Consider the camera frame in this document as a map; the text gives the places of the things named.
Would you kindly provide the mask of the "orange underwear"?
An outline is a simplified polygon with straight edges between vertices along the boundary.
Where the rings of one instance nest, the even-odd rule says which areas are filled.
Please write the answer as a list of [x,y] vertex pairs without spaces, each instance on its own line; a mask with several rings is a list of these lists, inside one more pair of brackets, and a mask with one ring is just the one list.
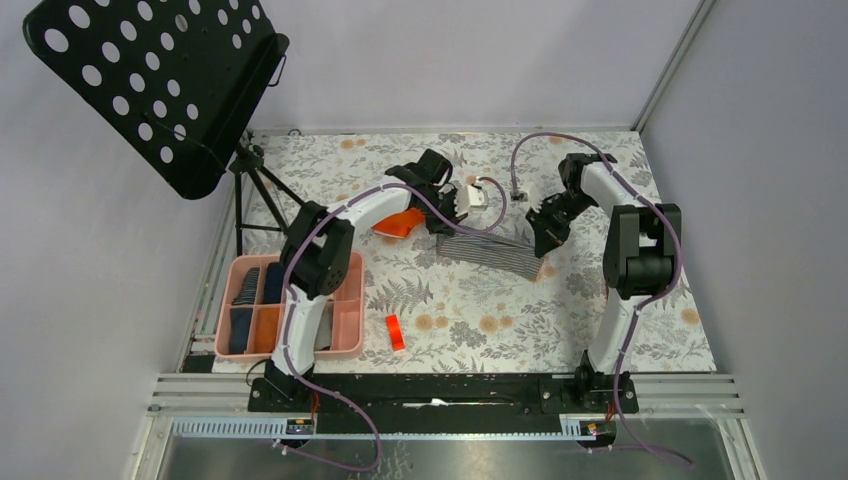
[[412,231],[424,224],[426,217],[417,208],[409,208],[403,212],[393,214],[376,223],[372,230],[375,234],[395,239],[408,238]]

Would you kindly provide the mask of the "grey striped underwear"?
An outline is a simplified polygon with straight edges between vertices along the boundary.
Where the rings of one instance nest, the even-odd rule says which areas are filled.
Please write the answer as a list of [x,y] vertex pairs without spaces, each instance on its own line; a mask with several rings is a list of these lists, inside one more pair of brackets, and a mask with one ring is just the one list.
[[436,252],[442,257],[509,272],[530,281],[537,279],[544,265],[544,260],[535,256],[532,245],[493,234],[438,235]]

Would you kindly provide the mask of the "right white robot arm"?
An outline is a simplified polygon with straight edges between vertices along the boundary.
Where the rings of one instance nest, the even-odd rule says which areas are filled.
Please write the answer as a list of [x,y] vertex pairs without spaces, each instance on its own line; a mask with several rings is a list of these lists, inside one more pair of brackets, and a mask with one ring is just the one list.
[[566,400],[597,412],[625,395],[625,366],[642,310],[668,294],[680,278],[682,214],[673,203],[645,199],[598,154],[569,154],[558,170],[563,192],[533,203],[525,216],[536,257],[563,245],[572,222],[589,208],[602,209],[609,220],[602,257],[606,311],[597,337],[564,388]]

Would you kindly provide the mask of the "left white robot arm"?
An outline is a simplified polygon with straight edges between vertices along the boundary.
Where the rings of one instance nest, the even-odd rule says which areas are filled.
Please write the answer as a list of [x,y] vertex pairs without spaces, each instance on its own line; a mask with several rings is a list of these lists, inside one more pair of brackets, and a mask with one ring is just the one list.
[[314,342],[330,296],[345,280],[358,233],[380,221],[419,208],[436,231],[455,224],[457,188],[453,165],[427,149],[415,162],[389,168],[372,188],[331,206],[304,203],[286,234],[280,254],[285,301],[280,333],[263,380],[272,398],[288,411],[309,401],[307,374],[315,364]]

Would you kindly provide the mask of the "floral tablecloth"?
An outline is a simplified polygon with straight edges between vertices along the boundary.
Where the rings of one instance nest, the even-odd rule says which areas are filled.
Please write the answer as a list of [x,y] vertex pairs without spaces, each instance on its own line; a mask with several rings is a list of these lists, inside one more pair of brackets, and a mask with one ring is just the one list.
[[[453,178],[487,176],[487,210],[467,219],[499,235],[531,242],[526,207],[500,210],[499,187],[512,177],[535,183],[542,196],[561,191],[558,164],[570,152],[599,147],[644,196],[659,197],[634,132],[579,132],[572,140],[521,133],[264,136],[266,166],[302,198],[323,205],[373,187],[391,166],[416,161],[426,149],[444,155]],[[581,215],[566,244],[546,256],[535,281],[441,257],[423,227],[408,238],[365,232],[354,248],[365,261],[361,354],[320,360],[321,373],[570,372],[595,337],[607,294],[602,255],[608,230],[597,208]],[[406,348],[392,350],[386,317],[399,319]]]

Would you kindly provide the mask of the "small red block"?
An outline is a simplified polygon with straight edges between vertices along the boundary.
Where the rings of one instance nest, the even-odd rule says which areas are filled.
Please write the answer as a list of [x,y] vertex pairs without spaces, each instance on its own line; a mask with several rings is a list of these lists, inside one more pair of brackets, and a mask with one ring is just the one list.
[[388,315],[386,317],[386,326],[389,334],[392,350],[400,352],[406,348],[405,340],[399,319],[396,315]]

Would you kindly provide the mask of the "navy rolled cloth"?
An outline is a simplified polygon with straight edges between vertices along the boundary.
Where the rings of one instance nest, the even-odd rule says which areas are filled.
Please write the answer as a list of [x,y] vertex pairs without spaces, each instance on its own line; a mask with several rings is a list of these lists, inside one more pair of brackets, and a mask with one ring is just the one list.
[[284,268],[279,262],[269,263],[266,267],[262,290],[262,304],[279,304],[282,297]]

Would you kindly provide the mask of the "grey rolled cloth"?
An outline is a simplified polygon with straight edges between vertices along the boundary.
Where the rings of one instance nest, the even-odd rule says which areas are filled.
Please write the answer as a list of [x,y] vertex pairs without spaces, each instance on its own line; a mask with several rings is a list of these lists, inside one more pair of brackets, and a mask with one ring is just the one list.
[[333,314],[330,310],[322,312],[314,341],[315,351],[326,351],[332,347]]

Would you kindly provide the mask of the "pink divided storage tray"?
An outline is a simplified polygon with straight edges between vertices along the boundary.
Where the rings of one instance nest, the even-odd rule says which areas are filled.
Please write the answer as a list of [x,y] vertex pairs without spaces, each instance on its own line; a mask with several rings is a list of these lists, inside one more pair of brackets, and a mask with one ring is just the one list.
[[[256,327],[257,310],[263,307],[280,306],[279,334],[282,336],[284,305],[262,304],[262,290],[265,280],[266,267],[269,263],[278,262],[276,255],[245,255],[237,257],[231,264],[224,290],[224,298],[219,315],[214,340],[214,351],[218,357],[244,363],[255,363],[266,359],[270,354],[254,352],[254,332]],[[260,277],[255,303],[253,305],[233,306],[232,301],[241,289],[244,275],[249,268],[259,267]],[[359,356],[364,343],[364,276],[365,267],[363,256],[354,252],[351,254],[348,272],[338,290],[333,293],[326,304],[325,310],[333,314],[332,347],[326,351],[315,351],[318,360],[345,360]],[[252,322],[248,347],[241,355],[229,353],[230,311],[236,308],[252,310]]]

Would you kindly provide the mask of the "orange rolled cloth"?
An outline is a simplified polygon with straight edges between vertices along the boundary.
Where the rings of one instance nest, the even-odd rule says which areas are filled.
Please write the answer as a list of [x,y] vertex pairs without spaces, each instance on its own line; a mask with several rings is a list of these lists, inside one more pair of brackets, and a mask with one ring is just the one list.
[[281,307],[274,305],[257,310],[254,332],[254,352],[270,354],[275,349],[279,334]]

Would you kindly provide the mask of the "striped dark rolled cloth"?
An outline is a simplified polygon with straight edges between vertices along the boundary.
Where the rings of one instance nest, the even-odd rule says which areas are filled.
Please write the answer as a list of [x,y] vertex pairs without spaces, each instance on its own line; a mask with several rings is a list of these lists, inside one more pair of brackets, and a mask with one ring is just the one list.
[[241,289],[232,301],[233,306],[253,305],[259,285],[260,268],[249,268],[243,278]]

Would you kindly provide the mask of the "blue rolled cloth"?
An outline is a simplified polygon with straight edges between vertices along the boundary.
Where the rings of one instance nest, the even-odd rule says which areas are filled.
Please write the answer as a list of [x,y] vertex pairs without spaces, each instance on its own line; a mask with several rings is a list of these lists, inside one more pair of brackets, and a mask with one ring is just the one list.
[[236,308],[230,311],[230,337],[228,341],[230,354],[241,355],[247,349],[251,322],[251,309]]

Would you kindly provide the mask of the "black perforated music stand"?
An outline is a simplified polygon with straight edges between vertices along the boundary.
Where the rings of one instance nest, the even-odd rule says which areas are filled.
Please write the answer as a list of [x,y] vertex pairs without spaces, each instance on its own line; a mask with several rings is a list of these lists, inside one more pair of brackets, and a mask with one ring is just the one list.
[[226,173],[270,177],[249,121],[279,82],[289,38],[257,1],[43,1],[30,50],[181,197]]

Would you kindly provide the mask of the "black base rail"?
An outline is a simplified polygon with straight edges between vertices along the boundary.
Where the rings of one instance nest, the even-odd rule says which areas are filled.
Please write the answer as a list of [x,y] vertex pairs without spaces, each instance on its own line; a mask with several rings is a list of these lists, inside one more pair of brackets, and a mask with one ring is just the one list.
[[635,386],[603,374],[307,375],[313,391],[268,373],[251,383],[251,412],[303,414],[319,434],[548,434],[563,415],[605,420],[639,410]]

